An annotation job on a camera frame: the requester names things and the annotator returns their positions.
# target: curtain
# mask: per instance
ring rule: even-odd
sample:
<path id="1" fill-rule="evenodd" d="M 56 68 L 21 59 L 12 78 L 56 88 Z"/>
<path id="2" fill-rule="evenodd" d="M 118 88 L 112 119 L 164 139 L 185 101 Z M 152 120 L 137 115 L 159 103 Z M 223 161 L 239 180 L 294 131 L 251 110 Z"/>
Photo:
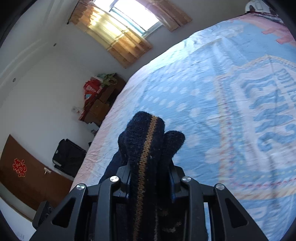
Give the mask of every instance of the curtain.
<path id="1" fill-rule="evenodd" d="M 137 0 L 171 32 L 192 21 L 182 9 L 167 0 Z"/>
<path id="2" fill-rule="evenodd" d="M 152 48 L 148 41 L 90 0 L 79 0 L 70 21 L 99 42 L 124 68 Z"/>

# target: silver screw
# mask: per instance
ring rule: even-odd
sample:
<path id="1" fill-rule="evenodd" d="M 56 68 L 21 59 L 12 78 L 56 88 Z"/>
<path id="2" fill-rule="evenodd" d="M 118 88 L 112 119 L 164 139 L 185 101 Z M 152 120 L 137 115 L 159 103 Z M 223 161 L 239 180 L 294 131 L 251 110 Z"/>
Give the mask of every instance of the silver screw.
<path id="1" fill-rule="evenodd" d="M 223 190 L 224 188 L 225 188 L 225 186 L 223 185 L 223 184 L 221 184 L 221 183 L 218 183 L 217 185 L 216 185 L 216 188 L 218 189 L 218 190 Z"/>
<path id="2" fill-rule="evenodd" d="M 80 184 L 78 184 L 78 185 L 76 186 L 76 188 L 77 188 L 78 190 L 83 190 L 83 189 L 85 188 L 85 185 L 84 185 L 83 183 L 80 183 Z"/>
<path id="3" fill-rule="evenodd" d="M 110 181 L 113 182 L 113 183 L 117 182 L 118 180 L 119 180 L 119 177 L 118 176 L 112 176 L 112 177 L 110 177 Z"/>
<path id="4" fill-rule="evenodd" d="M 188 183 L 191 181 L 191 177 L 188 177 L 188 176 L 182 177 L 182 181 Z"/>

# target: red chinese character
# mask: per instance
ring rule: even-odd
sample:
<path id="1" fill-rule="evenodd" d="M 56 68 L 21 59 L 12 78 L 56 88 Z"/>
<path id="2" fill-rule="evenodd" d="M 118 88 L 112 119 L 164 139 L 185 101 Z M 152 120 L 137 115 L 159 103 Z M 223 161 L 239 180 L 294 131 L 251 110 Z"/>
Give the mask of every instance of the red chinese character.
<path id="1" fill-rule="evenodd" d="M 27 167 L 25 165 L 25 160 L 20 161 L 16 158 L 12 167 L 13 170 L 18 174 L 18 177 L 24 177 L 26 175 Z"/>

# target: blue bedsheet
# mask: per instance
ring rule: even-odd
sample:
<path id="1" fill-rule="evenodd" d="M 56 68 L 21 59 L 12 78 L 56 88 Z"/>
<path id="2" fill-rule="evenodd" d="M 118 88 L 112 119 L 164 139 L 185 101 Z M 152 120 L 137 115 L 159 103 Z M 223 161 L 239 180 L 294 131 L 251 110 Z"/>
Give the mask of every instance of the blue bedsheet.
<path id="1" fill-rule="evenodd" d="M 96 137 L 97 161 L 82 166 L 85 182 L 100 179 L 119 134 L 144 110 L 185 134 L 175 165 L 200 183 L 224 183 L 280 240 L 296 217 L 295 63 L 287 28 L 258 16 L 194 33 L 130 79 Z"/>

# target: brown wooden door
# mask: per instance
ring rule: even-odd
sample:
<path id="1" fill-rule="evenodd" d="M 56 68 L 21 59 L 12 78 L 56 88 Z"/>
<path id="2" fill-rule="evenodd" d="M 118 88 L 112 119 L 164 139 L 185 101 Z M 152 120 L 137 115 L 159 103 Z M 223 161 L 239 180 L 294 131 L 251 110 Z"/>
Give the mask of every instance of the brown wooden door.
<path id="1" fill-rule="evenodd" d="M 9 135 L 0 159 L 0 181 L 19 200 L 37 210 L 42 201 L 54 207 L 68 194 L 72 181 L 50 170 Z"/>

